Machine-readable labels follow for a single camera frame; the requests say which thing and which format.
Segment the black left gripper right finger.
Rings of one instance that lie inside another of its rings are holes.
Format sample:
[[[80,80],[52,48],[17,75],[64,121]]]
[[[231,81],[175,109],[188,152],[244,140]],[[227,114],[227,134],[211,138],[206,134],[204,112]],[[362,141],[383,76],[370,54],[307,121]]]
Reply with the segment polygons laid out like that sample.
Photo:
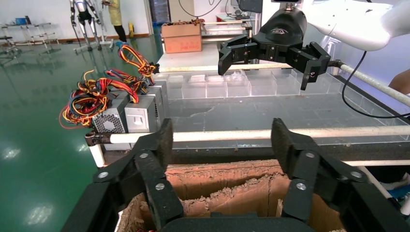
[[[273,119],[271,143],[281,169],[291,180],[283,217],[307,222],[314,194],[341,212],[347,207],[352,183],[367,182],[358,168],[327,155],[311,137],[290,131],[280,118]]]

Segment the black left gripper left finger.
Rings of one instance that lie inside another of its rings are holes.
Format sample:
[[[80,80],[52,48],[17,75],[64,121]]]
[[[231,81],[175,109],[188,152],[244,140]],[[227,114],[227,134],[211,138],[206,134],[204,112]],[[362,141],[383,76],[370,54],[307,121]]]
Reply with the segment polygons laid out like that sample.
[[[173,124],[166,118],[157,132],[140,137],[126,156],[102,168],[93,181],[108,184],[116,212],[124,210],[137,195],[145,194],[154,224],[161,230],[183,216],[182,204],[165,175],[172,148]]]

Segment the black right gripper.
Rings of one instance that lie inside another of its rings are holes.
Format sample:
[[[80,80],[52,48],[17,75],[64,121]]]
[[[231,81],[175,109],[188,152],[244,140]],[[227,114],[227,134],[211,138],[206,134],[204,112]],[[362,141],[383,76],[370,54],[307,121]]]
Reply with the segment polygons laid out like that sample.
[[[279,9],[253,38],[240,35],[220,44],[218,74],[224,75],[233,63],[253,59],[286,62],[300,71],[301,90],[315,83],[327,70],[331,56],[316,42],[302,47],[307,29],[305,14],[293,7]]]

